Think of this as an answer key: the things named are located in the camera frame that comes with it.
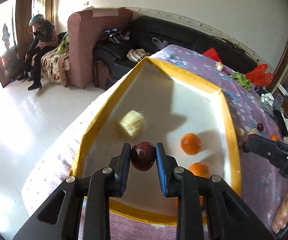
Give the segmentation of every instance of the person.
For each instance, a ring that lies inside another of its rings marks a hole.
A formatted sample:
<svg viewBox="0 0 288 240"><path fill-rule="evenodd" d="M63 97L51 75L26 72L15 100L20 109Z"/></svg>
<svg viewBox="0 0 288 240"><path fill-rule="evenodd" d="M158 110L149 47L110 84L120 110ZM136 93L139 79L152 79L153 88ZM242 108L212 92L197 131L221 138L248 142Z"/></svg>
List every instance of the person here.
<svg viewBox="0 0 288 240"><path fill-rule="evenodd" d="M25 55L25 71L17 80L28 79L33 80L33 84L28 87L28 90L34 90L42 87L41 84L41 58L47 52L57 47L57 33L53 23L45 20L43 15L35 15L29 22L29 26L33 26L35 32L29 31L34 35L34 41Z"/></svg>

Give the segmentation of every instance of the black pants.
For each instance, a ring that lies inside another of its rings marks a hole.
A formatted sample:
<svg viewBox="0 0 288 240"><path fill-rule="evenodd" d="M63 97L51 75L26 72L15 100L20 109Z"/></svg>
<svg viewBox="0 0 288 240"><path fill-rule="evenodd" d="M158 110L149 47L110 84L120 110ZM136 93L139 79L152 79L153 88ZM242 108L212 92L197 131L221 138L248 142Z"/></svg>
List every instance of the black pants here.
<svg viewBox="0 0 288 240"><path fill-rule="evenodd" d="M32 53L29 55L29 58L25 62L25 71L30 72L33 77L34 82L41 81L41 58L49 51L55 49L55 47L44 47L43 49L40 49L39 47L36 47ZM34 66L32 69L32 58L36 54L34 58Z"/></svg>

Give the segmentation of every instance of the metal rivet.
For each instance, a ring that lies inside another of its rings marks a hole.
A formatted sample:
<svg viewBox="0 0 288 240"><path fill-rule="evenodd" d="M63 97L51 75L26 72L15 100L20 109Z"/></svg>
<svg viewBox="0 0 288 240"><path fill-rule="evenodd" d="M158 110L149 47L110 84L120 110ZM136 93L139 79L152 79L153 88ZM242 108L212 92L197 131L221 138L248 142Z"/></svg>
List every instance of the metal rivet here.
<svg viewBox="0 0 288 240"><path fill-rule="evenodd" d="M214 182L220 182L222 180L222 178L218 175L213 175L212 176L212 181Z"/></svg>
<svg viewBox="0 0 288 240"><path fill-rule="evenodd" d="M74 176L68 176L65 180L67 183L71 183L71 182L75 181L75 177Z"/></svg>
<svg viewBox="0 0 288 240"><path fill-rule="evenodd" d="M183 173L183 172L184 172L184 168L183 168L183 167L176 167L176 168L174 169L174 171L175 171L176 173Z"/></svg>
<svg viewBox="0 0 288 240"><path fill-rule="evenodd" d="M108 173L111 173L111 172L112 172L112 168L110 168L110 167L105 167L102 171L103 171L103 173L108 174Z"/></svg>

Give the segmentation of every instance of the black shoe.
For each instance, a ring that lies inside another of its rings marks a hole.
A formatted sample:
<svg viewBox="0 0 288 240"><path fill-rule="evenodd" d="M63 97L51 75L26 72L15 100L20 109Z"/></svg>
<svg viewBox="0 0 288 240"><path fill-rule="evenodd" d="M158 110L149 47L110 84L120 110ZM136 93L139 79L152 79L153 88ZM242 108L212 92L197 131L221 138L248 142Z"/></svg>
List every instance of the black shoe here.
<svg viewBox="0 0 288 240"><path fill-rule="evenodd" d="M28 78L29 78L29 74L28 74L27 72L25 72L25 74L22 75L22 76L20 76L17 80L18 80L18 81L21 81L21 80L23 80L23 79L28 79Z"/></svg>
<svg viewBox="0 0 288 240"><path fill-rule="evenodd" d="M42 84L41 82L35 82L33 83L33 85L31 85L30 87L27 88L27 90L34 90L34 89L37 89L37 88L41 88L42 87Z"/></svg>

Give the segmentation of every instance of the white wall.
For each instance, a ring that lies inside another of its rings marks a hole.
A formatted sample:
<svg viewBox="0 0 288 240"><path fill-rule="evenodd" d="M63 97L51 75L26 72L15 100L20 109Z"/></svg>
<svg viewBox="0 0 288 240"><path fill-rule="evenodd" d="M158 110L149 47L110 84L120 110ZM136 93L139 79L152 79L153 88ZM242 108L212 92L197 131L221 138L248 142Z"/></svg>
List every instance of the white wall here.
<svg viewBox="0 0 288 240"><path fill-rule="evenodd" d="M57 28L85 6L132 6L176 13L206 23L237 39L275 68L288 37L287 0L58 0Z"/></svg>

